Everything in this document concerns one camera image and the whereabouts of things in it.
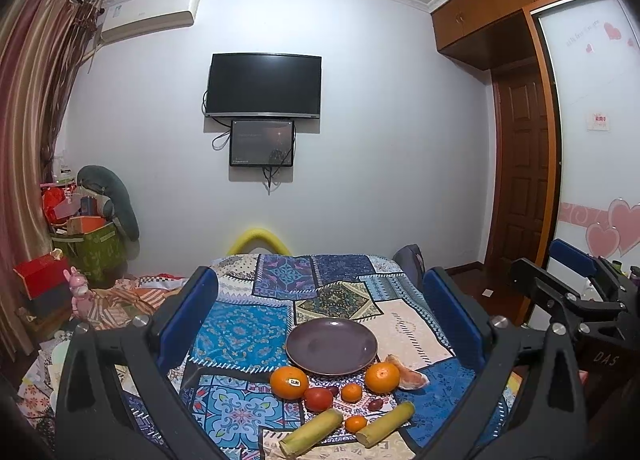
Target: purple plate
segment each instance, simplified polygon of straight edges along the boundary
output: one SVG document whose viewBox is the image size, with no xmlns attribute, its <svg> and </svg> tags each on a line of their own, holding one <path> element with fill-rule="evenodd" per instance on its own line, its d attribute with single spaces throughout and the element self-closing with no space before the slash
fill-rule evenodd
<svg viewBox="0 0 640 460">
<path fill-rule="evenodd" d="M 297 366 L 329 376 L 362 370 L 378 352 L 378 341 L 366 326 L 337 317 L 320 317 L 296 326 L 285 346 Z"/>
</svg>

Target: air conditioner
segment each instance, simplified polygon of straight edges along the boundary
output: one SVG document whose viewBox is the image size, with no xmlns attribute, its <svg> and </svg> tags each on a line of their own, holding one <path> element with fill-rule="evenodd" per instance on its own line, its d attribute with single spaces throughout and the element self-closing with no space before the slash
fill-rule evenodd
<svg viewBox="0 0 640 460">
<path fill-rule="evenodd" d="M 129 0 L 109 7 L 102 34 L 104 44 L 140 34 L 193 25 L 200 0 Z"/>
</svg>

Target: curtain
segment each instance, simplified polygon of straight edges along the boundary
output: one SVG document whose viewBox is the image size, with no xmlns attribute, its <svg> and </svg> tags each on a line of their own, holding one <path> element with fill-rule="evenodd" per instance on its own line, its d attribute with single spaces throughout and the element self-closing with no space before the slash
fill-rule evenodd
<svg viewBox="0 0 640 460">
<path fill-rule="evenodd" d="M 0 20 L 0 350 L 33 345 L 15 314 L 13 267 L 51 250 L 39 184 L 79 60 L 95 31 L 98 0 L 14 0 Z"/>
</svg>

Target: blue patchwork quilt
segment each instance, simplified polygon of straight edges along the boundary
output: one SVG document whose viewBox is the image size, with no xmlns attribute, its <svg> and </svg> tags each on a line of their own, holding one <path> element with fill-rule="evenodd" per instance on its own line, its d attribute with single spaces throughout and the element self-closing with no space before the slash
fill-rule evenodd
<svg viewBox="0 0 640 460">
<path fill-rule="evenodd" d="M 474 379 L 474 372 L 456 359 L 422 294 L 392 260 L 365 255 L 236 255 L 216 260 L 212 268 L 220 292 L 188 354 L 180 396 L 229 458 L 275 460 L 275 438 L 313 417 L 299 401 L 274 396 L 268 384 L 270 372 L 289 364 L 284 351 L 289 331 L 310 319 L 358 321 L 378 339 L 376 360 L 394 354 L 430 380 L 420 390 L 396 390 L 383 397 L 383 408 L 369 411 L 368 402 L 377 395 L 367 391 L 362 372 L 343 378 L 309 376 L 311 386 L 363 386 L 359 403 L 336 398 L 334 407 L 345 418 L 362 414 L 370 422 L 404 400 L 416 408 L 407 425 L 371 450 L 359 450 L 354 436 L 341 427 L 314 449 L 324 460 L 386 458 L 390 450 L 394 458 L 412 458 Z M 508 411 L 501 400 L 481 443 L 498 435 Z"/>
</svg>

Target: blue gripper pad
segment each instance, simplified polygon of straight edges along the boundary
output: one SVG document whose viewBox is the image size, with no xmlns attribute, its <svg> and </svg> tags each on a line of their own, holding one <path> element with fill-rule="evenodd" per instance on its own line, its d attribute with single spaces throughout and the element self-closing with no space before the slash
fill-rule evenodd
<svg viewBox="0 0 640 460">
<path fill-rule="evenodd" d="M 549 256 L 582 277 L 591 278 L 596 274 L 593 258 L 563 240 L 556 239 L 551 242 Z"/>
<path fill-rule="evenodd" d="M 424 299 L 436 316 L 456 357 L 465 367 L 479 372 L 492 334 L 488 316 L 472 297 L 460 291 L 441 267 L 428 270 L 422 279 Z"/>
<path fill-rule="evenodd" d="M 180 366 L 217 297 L 215 272 L 198 267 L 180 294 L 169 297 L 156 311 L 149 339 L 164 375 Z"/>
</svg>

